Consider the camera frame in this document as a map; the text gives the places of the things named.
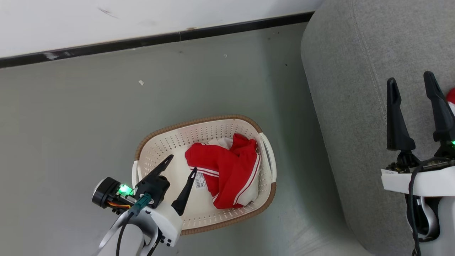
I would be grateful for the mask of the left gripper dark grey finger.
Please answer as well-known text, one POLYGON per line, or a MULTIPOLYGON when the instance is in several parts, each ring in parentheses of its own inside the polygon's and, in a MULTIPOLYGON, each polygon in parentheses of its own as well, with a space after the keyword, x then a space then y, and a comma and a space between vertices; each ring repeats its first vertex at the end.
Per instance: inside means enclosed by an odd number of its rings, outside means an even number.
POLYGON ((141 196, 148 194, 150 196, 149 207, 155 209, 163 202, 165 193, 170 187, 170 182, 161 173, 166 170, 172 161, 174 155, 171 154, 166 157, 160 164, 158 164, 148 175, 136 184, 135 199, 138 200, 141 196))
POLYGON ((194 167, 191 170, 191 173, 187 178, 187 182, 183 187, 182 191, 180 192, 179 196, 171 204, 171 206, 174 208, 174 210, 177 212, 179 216, 182 216, 184 214, 197 173, 198 169, 194 167))

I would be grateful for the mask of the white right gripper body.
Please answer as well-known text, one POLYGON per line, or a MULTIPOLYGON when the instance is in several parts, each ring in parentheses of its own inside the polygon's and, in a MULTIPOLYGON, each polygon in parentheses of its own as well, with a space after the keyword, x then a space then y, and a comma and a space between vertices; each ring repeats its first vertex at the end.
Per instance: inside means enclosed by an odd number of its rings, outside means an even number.
POLYGON ((455 195, 454 160, 431 158, 420 162, 408 172, 381 170, 382 186, 387 191, 423 197, 455 195))

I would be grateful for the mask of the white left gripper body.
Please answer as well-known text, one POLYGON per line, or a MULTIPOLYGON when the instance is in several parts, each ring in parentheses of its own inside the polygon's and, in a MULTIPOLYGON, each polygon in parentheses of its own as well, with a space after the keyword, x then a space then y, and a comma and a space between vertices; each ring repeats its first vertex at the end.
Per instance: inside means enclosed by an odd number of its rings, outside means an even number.
POLYGON ((151 240, 164 240, 164 244, 174 247, 182 232, 183 220, 170 204, 161 204, 155 209, 141 210, 143 233, 151 240))

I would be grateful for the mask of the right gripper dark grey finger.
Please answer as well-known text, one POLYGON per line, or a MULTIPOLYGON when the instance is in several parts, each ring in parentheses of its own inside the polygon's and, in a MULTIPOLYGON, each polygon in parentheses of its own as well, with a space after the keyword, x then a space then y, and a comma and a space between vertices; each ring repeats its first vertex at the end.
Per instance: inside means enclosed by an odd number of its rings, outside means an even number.
POLYGON ((455 150, 453 141, 455 140, 455 123, 453 112, 440 89, 439 84, 431 71, 423 74, 425 91, 431 101, 434 117, 435 131, 433 139, 439 142, 439 149, 434 154, 435 157, 454 159, 455 150))
POLYGON ((399 151, 398 164, 416 164, 415 141, 408 134, 400 108, 402 98, 395 78, 387 81, 387 149, 399 151))

